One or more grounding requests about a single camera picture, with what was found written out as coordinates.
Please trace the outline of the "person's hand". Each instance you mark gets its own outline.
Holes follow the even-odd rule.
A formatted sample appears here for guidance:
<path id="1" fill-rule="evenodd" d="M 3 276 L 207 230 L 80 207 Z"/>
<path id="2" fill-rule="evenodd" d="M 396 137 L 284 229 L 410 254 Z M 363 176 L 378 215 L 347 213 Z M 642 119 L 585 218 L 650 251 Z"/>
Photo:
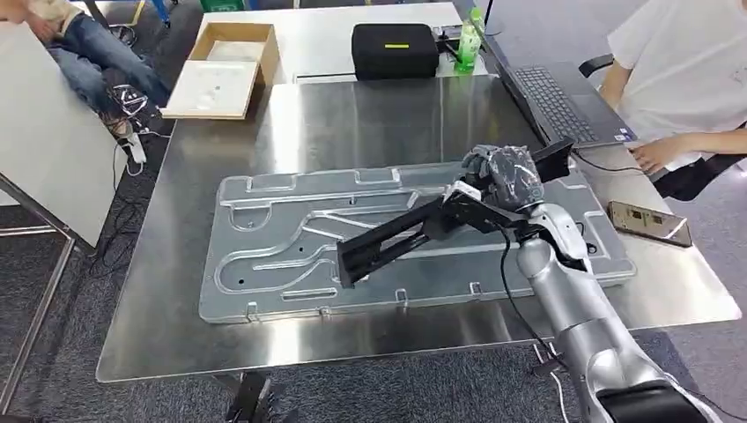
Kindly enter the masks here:
<path id="1" fill-rule="evenodd" d="M 676 137 L 666 137 L 630 147 L 629 152 L 645 174 L 654 174 L 681 155 L 683 147 Z"/>

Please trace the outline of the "robot right hand grey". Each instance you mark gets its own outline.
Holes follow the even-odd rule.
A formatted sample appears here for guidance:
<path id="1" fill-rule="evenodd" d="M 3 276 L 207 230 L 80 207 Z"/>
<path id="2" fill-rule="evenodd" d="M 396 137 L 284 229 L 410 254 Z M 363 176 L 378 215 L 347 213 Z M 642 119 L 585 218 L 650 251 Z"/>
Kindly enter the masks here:
<path id="1" fill-rule="evenodd" d="M 526 146 L 476 145 L 462 167 L 488 180 L 489 202 L 501 209 L 517 212 L 544 200 L 544 184 Z"/>

